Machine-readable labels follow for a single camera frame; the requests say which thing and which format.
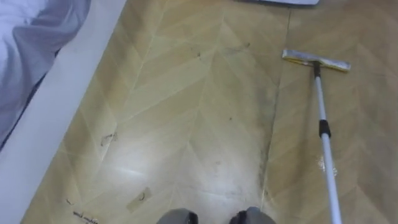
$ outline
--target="flat mop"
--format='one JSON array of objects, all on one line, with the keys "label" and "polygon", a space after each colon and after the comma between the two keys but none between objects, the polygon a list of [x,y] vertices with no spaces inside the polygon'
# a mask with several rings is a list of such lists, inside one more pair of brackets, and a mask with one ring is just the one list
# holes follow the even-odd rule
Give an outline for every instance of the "flat mop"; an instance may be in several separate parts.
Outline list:
[{"label": "flat mop", "polygon": [[313,73],[315,76],[315,85],[317,87],[319,102],[319,136],[321,137],[323,143],[323,156],[325,161],[326,181],[329,191],[329,208],[331,221],[332,224],[342,224],[336,181],[333,170],[333,158],[331,156],[331,133],[328,121],[326,120],[325,104],[323,102],[321,67],[333,68],[342,72],[348,72],[351,68],[351,65],[348,62],[330,60],[313,54],[298,52],[296,50],[284,50],[282,58],[290,62],[313,66]]},{"label": "flat mop", "polygon": [[311,6],[318,4],[319,0],[253,0],[258,2],[277,2],[283,4]]}]

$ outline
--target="debris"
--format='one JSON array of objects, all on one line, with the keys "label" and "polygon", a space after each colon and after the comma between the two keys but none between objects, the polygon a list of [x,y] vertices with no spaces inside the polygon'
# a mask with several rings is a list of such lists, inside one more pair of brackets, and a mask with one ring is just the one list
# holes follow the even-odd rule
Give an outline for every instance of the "debris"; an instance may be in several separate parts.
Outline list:
[{"label": "debris", "polygon": [[101,146],[105,146],[109,144],[111,141],[117,141],[117,140],[118,140],[118,134],[116,132],[113,134],[109,134],[107,136],[102,137]]},{"label": "debris", "polygon": [[71,203],[68,199],[65,199],[66,201],[67,201],[67,203],[69,204],[69,205],[74,205],[74,203]]},{"label": "debris", "polygon": [[150,192],[150,189],[146,187],[137,197],[135,197],[130,203],[127,204],[126,208],[132,213],[140,205],[150,199],[151,196],[152,193]]},{"label": "debris", "polygon": [[95,218],[88,218],[84,216],[84,213],[78,213],[73,211],[73,215],[81,218],[82,221],[84,221],[86,224],[100,224],[99,221]]}]

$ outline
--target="bed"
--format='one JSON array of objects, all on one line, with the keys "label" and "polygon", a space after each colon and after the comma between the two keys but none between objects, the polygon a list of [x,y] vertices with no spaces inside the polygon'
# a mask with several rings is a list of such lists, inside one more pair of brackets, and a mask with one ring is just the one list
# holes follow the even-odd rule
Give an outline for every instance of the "bed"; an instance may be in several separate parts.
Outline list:
[{"label": "bed", "polygon": [[[81,19],[84,19],[79,15],[84,16],[88,10],[87,0],[0,0],[0,4],[16,6],[15,2],[22,2],[23,6],[29,6],[32,2],[39,2],[43,4],[41,6],[46,6],[45,3],[49,2],[49,9],[56,9],[59,1],[62,1],[63,6],[72,6],[69,12],[76,12],[76,17],[70,18],[72,21],[81,22]],[[91,1],[90,10],[80,30],[71,29],[77,32],[76,36],[70,34],[62,40],[66,43],[72,38],[71,41],[65,45],[56,42],[54,44],[58,47],[51,45],[54,48],[46,52],[49,61],[42,62],[45,62],[43,65],[47,69],[38,72],[39,77],[35,80],[40,79],[43,73],[49,70],[20,118],[16,118],[16,115],[11,116],[14,118],[12,123],[15,119],[18,122],[11,128],[13,131],[0,151],[0,223],[21,222],[79,107],[125,3],[126,0]],[[8,13],[3,9],[3,5],[0,6],[0,21],[3,19],[1,16]],[[27,78],[29,85],[28,90],[22,92],[29,92],[29,87],[34,85],[35,81],[29,77],[24,78]],[[17,99],[23,105],[24,99]]]},{"label": "bed", "polygon": [[90,0],[0,0],[0,150]]}]

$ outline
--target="beige floor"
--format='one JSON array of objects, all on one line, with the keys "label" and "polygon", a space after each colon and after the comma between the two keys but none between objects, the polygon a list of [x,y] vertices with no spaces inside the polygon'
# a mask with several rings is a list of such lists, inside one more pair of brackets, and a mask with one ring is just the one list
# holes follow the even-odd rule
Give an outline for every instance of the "beige floor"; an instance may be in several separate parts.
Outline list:
[{"label": "beige floor", "polygon": [[285,47],[352,63],[323,70],[343,220],[398,223],[397,10],[128,0],[23,223],[329,223],[311,68]]}]

